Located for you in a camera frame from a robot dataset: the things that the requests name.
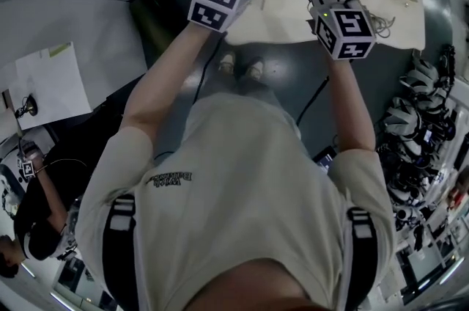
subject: forearm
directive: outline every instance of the forearm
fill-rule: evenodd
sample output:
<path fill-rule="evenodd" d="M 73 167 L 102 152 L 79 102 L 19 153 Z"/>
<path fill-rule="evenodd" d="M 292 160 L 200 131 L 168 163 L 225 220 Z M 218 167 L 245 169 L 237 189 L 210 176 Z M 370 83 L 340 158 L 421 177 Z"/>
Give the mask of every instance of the forearm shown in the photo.
<path fill-rule="evenodd" d="M 130 94 L 121 127 L 136 126 L 154 139 L 210 30 L 190 23 Z"/>
<path fill-rule="evenodd" d="M 373 123 L 351 64 L 328 57 L 328 68 L 339 150 L 374 150 L 376 138 Z"/>
<path fill-rule="evenodd" d="M 59 196 L 59 193 L 56 190 L 55 185 L 52 180 L 49 178 L 45 169 L 40 170 L 37 174 L 37 180 L 42 186 L 51 209 L 51 215 L 48 218 L 49 223 L 57 232 L 61 232 L 67 222 L 67 210 L 65 209 L 64 203 Z"/>

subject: backpack strap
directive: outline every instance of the backpack strap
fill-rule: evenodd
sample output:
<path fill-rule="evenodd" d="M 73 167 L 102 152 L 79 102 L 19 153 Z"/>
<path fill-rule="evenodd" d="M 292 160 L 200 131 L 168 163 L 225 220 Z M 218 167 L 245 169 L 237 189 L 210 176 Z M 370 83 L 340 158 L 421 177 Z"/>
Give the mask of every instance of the backpack strap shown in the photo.
<path fill-rule="evenodd" d="M 133 231 L 135 198 L 117 197 L 109 211 L 103 233 L 103 272 L 109 293 L 124 311 L 139 311 Z"/>
<path fill-rule="evenodd" d="M 373 288 L 378 264 L 377 234 L 368 212 L 352 207 L 347 212 L 344 234 L 344 270 L 338 311 L 353 311 Z"/>

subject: gray pants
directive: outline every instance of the gray pants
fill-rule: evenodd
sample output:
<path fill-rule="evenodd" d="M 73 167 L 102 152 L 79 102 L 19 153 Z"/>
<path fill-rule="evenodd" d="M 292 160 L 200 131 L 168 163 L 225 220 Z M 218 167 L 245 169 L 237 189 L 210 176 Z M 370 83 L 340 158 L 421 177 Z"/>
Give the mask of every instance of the gray pants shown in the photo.
<path fill-rule="evenodd" d="M 209 78 L 203 86 L 201 98 L 219 92 L 234 93 L 236 95 L 256 98 L 257 100 L 264 101 L 265 103 L 282 109 L 271 88 L 247 76 L 243 76 L 239 81 L 236 81 L 234 75 L 223 71 L 216 71 L 215 75 Z"/>

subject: dark floor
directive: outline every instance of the dark floor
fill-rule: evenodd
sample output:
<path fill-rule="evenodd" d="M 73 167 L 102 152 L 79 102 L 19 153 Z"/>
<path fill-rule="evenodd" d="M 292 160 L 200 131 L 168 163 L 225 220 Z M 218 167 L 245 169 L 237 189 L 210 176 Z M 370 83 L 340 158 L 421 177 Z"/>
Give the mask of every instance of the dark floor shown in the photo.
<path fill-rule="evenodd" d="M 187 10 L 189 0 L 178 0 L 182 10 Z M 426 49 L 424 56 L 434 63 L 442 45 L 451 43 L 451 23 L 447 13 L 449 0 L 424 0 L 426 20 Z M 194 79 L 200 80 L 202 68 L 212 55 L 218 38 L 210 38 L 196 60 Z M 230 48 L 225 42 L 207 69 L 205 80 L 215 71 L 218 60 Z M 151 45 L 144 40 L 147 63 L 156 58 Z M 255 56 L 265 59 L 266 68 L 262 81 L 271 86 L 281 104 L 296 120 L 318 86 L 327 76 L 323 59 L 324 50 L 318 42 L 290 45 L 248 44 L 232 48 L 237 54 L 237 63 L 246 64 Z M 353 63 L 366 105 L 374 122 L 384 114 L 389 102 L 401 91 L 398 78 L 410 66 L 411 50 L 399 50 L 385 45 L 376 45 L 365 60 Z M 196 85 L 184 89 L 174 103 L 168 122 L 162 130 L 155 154 L 174 151 L 180 145 L 185 119 L 192 106 Z M 132 86 L 111 96 L 111 100 L 123 107 Z M 330 91 L 326 87 L 318 99 L 305 113 L 300 130 L 303 142 L 311 157 L 332 144 L 336 130 L 330 106 Z"/>

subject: shoe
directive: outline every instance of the shoe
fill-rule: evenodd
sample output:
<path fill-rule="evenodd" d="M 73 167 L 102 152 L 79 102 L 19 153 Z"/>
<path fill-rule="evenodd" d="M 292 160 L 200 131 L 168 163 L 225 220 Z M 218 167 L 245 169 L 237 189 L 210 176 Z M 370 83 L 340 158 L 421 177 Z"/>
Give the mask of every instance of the shoe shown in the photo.
<path fill-rule="evenodd" d="M 218 71 L 233 75 L 233 72 L 235 71 L 235 53 L 229 51 L 224 55 L 220 61 L 220 65 L 218 66 Z"/>
<path fill-rule="evenodd" d="M 251 66 L 247 69 L 246 76 L 254 80 L 259 80 L 263 73 L 264 59 L 258 56 L 251 61 Z"/>

